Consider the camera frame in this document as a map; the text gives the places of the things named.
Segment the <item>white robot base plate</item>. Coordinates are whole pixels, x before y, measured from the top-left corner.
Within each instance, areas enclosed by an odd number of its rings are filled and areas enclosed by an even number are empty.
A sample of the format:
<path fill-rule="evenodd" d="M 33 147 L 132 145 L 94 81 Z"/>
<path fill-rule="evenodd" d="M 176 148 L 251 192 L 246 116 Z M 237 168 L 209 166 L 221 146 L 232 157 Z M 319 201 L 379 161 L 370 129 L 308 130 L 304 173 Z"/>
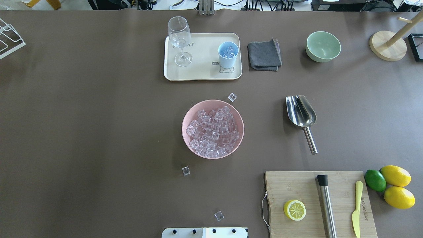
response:
<path fill-rule="evenodd" d="M 244 227 L 187 227 L 166 228 L 162 238 L 248 238 L 249 232 Z"/>

